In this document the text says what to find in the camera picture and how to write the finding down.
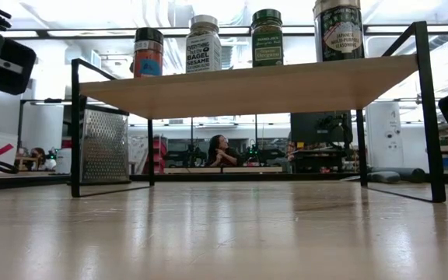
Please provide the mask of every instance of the red spice jar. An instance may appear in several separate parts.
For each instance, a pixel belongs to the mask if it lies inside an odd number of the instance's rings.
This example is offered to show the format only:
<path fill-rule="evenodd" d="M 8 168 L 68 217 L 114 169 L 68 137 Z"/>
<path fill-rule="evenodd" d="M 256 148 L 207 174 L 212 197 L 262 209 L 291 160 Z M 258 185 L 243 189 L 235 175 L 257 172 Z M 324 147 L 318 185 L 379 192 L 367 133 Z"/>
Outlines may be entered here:
<path fill-rule="evenodd" d="M 163 35 L 143 27 L 136 30 L 134 45 L 134 77 L 159 76 L 163 70 Z"/>

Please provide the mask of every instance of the black lid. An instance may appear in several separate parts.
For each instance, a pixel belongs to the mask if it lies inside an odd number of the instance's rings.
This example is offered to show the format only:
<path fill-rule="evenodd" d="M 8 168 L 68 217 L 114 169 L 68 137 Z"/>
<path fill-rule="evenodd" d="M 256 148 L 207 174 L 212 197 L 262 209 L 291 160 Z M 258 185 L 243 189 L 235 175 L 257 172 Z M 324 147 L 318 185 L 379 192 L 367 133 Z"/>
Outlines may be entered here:
<path fill-rule="evenodd" d="M 154 40 L 155 42 L 163 44 L 163 34 L 151 27 L 138 28 L 136 30 L 135 41 L 139 40 Z"/>
<path fill-rule="evenodd" d="M 281 13 L 278 10 L 275 9 L 262 9 L 252 16 L 252 21 L 258 20 L 258 19 L 266 19 L 266 18 L 275 18 L 279 19 L 281 21 Z"/>

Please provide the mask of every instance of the green lid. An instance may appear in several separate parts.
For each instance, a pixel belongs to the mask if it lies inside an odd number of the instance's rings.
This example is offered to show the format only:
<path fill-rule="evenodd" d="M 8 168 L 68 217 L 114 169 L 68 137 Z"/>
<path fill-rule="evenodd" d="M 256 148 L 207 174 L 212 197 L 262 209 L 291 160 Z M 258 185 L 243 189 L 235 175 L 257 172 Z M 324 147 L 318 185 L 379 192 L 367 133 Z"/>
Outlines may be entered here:
<path fill-rule="evenodd" d="M 267 18 L 275 18 L 281 21 L 281 13 L 275 9 L 263 9 L 260 10 L 252 16 L 252 21 L 267 19 Z"/>

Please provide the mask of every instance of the spice rack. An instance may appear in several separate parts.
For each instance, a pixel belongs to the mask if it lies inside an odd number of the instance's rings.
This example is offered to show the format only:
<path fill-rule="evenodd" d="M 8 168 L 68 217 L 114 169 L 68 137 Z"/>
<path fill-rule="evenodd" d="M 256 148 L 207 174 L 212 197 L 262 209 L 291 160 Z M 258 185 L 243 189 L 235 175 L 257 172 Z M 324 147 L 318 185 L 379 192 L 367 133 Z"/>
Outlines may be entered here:
<path fill-rule="evenodd" d="M 416 55 L 391 55 L 410 37 Z M 86 96 L 148 119 L 149 158 L 153 159 L 153 119 L 234 114 L 302 113 L 356 110 L 362 187 L 427 202 L 446 200 L 443 162 L 439 145 L 435 93 L 426 22 L 412 23 L 383 54 L 365 58 L 304 65 L 204 72 L 187 75 L 90 82 L 79 85 L 79 65 L 111 75 L 80 59 L 72 61 L 72 196 L 80 197 L 80 116 Z M 369 186 L 362 109 L 387 90 L 418 71 L 428 151 L 431 198 L 421 198 Z M 149 160 L 149 186 L 155 185 L 153 160 Z M 292 180 L 289 177 L 236 177 L 234 180 Z"/>

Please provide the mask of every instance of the ceiling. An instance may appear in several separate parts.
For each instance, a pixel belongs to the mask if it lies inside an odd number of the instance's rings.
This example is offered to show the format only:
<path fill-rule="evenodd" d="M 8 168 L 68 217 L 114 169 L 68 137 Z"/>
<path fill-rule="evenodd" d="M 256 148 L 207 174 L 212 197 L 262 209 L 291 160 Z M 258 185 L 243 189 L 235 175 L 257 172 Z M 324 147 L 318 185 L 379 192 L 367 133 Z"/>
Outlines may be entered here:
<path fill-rule="evenodd" d="M 249 26 L 253 12 L 264 8 L 282 13 L 284 25 L 313 25 L 312 8 L 315 0 L 0 0 L 0 9 L 13 15 L 14 29 L 110 29 L 151 27 L 187 27 L 197 14 L 210 14 L 221 26 Z M 366 25 L 409 24 L 425 20 L 428 23 L 448 23 L 448 0 L 361 0 L 362 17 Z M 367 57 L 380 56 L 396 36 L 365 38 Z M 448 36 L 430 36 L 432 68 L 436 96 L 448 94 Z M 249 68 L 250 38 L 221 38 L 225 68 Z M 102 57 L 102 68 L 120 78 L 131 73 L 133 42 L 129 39 L 69 40 Z M 184 38 L 165 39 L 164 75 L 184 73 Z M 285 63 L 315 62 L 313 37 L 285 37 Z M 401 47 L 398 54 L 415 52 L 413 40 Z M 415 98 L 418 77 L 412 75 L 382 98 Z M 406 115 L 421 116 L 420 107 Z"/>

